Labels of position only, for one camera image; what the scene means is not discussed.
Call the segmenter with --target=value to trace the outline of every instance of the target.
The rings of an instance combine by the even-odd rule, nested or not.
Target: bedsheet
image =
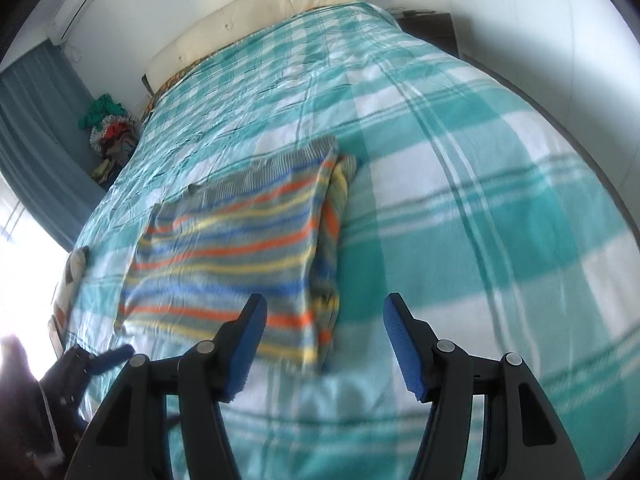
[[[593,171],[522,99],[364,3],[256,32],[158,101],[79,237],[90,253],[67,344],[130,342],[152,358],[190,348],[196,341],[170,326],[114,331],[153,205],[324,134],[360,166],[340,235],[334,347],[316,378],[256,361],[223,406],[242,477],[408,477],[429,407],[406,391],[383,327],[383,299],[400,292],[415,317],[470,354],[521,354],[587,478],[603,478],[640,430],[631,231]],[[116,374],[94,379],[88,416]],[[477,400],[465,478],[478,464]],[[178,432],[171,442],[182,478]]]

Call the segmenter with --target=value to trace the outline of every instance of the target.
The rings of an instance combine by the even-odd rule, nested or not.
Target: striped knit garment
[[[356,159],[335,137],[252,162],[157,204],[137,244],[115,327],[199,340],[267,300],[258,356],[314,374],[338,313],[337,241]]]

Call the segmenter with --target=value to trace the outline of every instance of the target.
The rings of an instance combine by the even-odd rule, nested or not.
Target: nightstand
[[[405,10],[395,15],[400,28],[414,38],[427,41],[447,54],[460,57],[453,21],[448,12]]]

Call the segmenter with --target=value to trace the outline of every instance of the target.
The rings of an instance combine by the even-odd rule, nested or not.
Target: headboard
[[[202,18],[162,49],[146,66],[153,92],[195,61],[245,36],[317,7],[358,0],[235,0]]]

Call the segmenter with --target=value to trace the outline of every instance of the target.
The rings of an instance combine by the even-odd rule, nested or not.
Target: white wall-mounted air conditioner
[[[65,43],[82,14],[93,0],[64,0],[49,28],[49,39],[54,45]]]

